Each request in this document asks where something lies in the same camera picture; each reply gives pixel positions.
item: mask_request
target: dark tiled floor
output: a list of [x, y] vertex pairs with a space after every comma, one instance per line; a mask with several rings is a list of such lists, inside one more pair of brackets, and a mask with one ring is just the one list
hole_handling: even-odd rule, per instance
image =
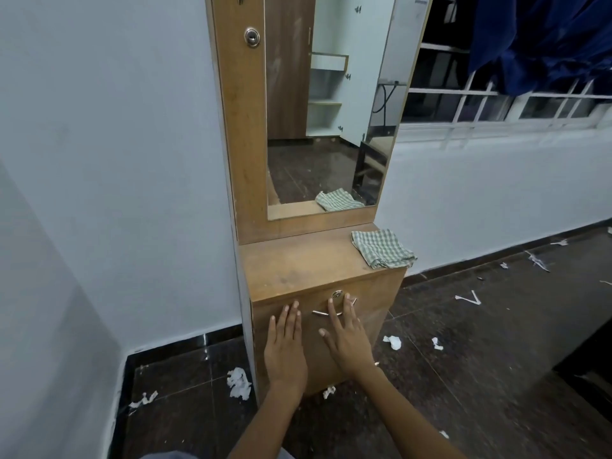
[[270, 144], [268, 167], [281, 203], [314, 200], [319, 192], [351, 192], [359, 150], [340, 138]]
[[[612, 286], [599, 282], [612, 281], [611, 251], [612, 236], [598, 229], [533, 250], [550, 273], [520, 253], [415, 283], [400, 290], [375, 357], [470, 458], [611, 457], [612, 424], [551, 371], [612, 316]], [[454, 299], [471, 290], [480, 306]], [[402, 348], [391, 350], [383, 335], [400, 337]], [[159, 397], [129, 417], [124, 458], [174, 449], [225, 457], [256, 410], [253, 397], [229, 397], [225, 374], [235, 366], [248, 367], [242, 339], [137, 371], [134, 399], [154, 389]], [[302, 401], [284, 446], [297, 459], [398, 457], [351, 382], [326, 401]]]

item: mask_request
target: drawer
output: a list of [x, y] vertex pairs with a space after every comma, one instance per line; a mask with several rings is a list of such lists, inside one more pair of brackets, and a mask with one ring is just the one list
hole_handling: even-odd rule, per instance
[[336, 311], [340, 312], [343, 295], [350, 293], [352, 299], [357, 298], [355, 312], [373, 344], [387, 316], [387, 311], [393, 304], [404, 273], [403, 268], [388, 269], [358, 280], [336, 283], [316, 291], [305, 290], [302, 293], [268, 301], [265, 304], [252, 303], [255, 370], [259, 399], [264, 398], [269, 386], [263, 353], [266, 347], [270, 316], [279, 316], [283, 306], [293, 303], [294, 300], [299, 301], [299, 309], [302, 311], [302, 344], [309, 367], [306, 394], [312, 395], [345, 379], [318, 333], [321, 328], [333, 332], [331, 320], [329, 316], [317, 315], [313, 311], [327, 312], [327, 300], [334, 292], [341, 291], [342, 296], [334, 299]]

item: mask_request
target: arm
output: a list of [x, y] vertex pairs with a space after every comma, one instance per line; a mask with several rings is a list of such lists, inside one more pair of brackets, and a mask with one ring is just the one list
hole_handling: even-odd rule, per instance
[[333, 310], [333, 303], [328, 303], [328, 309], [335, 338], [323, 329], [319, 333], [325, 339], [335, 362], [348, 377], [359, 383], [374, 404], [402, 458], [465, 459], [374, 364], [370, 341], [357, 319], [350, 296], [347, 294], [344, 299], [344, 327]]
[[228, 459], [276, 459], [279, 455], [308, 379], [298, 305], [294, 301], [291, 312], [289, 306], [285, 306], [278, 324], [274, 316], [270, 318], [264, 351], [270, 389]]

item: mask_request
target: blue curtain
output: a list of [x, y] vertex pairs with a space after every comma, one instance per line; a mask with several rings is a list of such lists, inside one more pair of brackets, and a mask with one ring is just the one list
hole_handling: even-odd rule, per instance
[[468, 73], [490, 67], [502, 93], [575, 78], [612, 91], [612, 0], [477, 0], [472, 33]]

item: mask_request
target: lock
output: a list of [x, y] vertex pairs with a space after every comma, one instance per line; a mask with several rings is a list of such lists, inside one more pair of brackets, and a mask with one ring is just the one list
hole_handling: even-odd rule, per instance
[[255, 29], [254, 27], [249, 27], [244, 32], [244, 40], [251, 48], [257, 48], [260, 39], [261, 38], [259, 37], [259, 32], [257, 32], [257, 29]]

